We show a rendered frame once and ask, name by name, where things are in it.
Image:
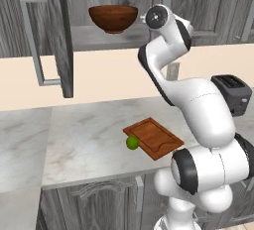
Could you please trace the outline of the brown wooden bowl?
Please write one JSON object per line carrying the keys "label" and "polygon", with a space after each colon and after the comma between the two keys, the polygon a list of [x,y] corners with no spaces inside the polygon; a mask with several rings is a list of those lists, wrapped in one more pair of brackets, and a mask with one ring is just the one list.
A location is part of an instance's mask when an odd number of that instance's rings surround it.
{"label": "brown wooden bowl", "polygon": [[125,5],[100,5],[88,9],[92,22],[107,34],[121,34],[136,20],[138,9]]}

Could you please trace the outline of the grey wooden open cabinet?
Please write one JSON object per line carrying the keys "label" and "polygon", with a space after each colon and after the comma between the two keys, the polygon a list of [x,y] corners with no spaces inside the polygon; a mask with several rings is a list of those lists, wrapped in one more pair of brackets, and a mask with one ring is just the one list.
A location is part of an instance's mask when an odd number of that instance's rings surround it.
{"label": "grey wooden open cabinet", "polygon": [[[132,49],[144,45],[150,38],[148,28],[141,22],[152,0],[67,0],[72,46],[77,51]],[[88,8],[98,5],[130,5],[138,8],[138,17],[121,34],[106,34],[91,20]]]}

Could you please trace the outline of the brown wooden cutting board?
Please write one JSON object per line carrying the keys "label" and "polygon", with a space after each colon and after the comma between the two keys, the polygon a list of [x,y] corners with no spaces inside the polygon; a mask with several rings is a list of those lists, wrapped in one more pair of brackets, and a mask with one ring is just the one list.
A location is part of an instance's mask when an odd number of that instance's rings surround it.
{"label": "brown wooden cutting board", "polygon": [[151,117],[124,128],[123,132],[136,137],[140,148],[154,161],[185,143]]}

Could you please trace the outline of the green lime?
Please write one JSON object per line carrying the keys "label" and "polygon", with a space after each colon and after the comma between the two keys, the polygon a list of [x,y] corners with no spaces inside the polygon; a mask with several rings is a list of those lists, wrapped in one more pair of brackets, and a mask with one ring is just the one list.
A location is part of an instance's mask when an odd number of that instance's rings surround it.
{"label": "green lime", "polygon": [[139,140],[136,137],[130,136],[126,139],[126,146],[130,150],[136,150],[139,147]]}

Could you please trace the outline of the dark grey toaster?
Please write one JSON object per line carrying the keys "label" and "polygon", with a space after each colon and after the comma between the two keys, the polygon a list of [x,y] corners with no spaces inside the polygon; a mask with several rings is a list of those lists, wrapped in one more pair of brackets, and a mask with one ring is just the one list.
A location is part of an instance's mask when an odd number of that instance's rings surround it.
{"label": "dark grey toaster", "polygon": [[211,81],[224,97],[231,115],[244,115],[252,95],[251,87],[232,74],[214,75]]}

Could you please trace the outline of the grey wooden wall cabinets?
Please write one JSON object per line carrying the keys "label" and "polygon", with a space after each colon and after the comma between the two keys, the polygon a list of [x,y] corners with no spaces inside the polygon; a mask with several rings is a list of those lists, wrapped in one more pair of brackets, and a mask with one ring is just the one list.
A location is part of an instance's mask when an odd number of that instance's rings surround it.
{"label": "grey wooden wall cabinets", "polygon": [[[52,56],[53,33],[48,3],[29,3],[32,29],[41,56]],[[30,57],[20,0],[0,0],[0,58]]]}
{"label": "grey wooden wall cabinets", "polygon": [[250,21],[254,0],[172,0],[171,8],[193,26],[194,46],[230,45],[254,42],[254,21]]}

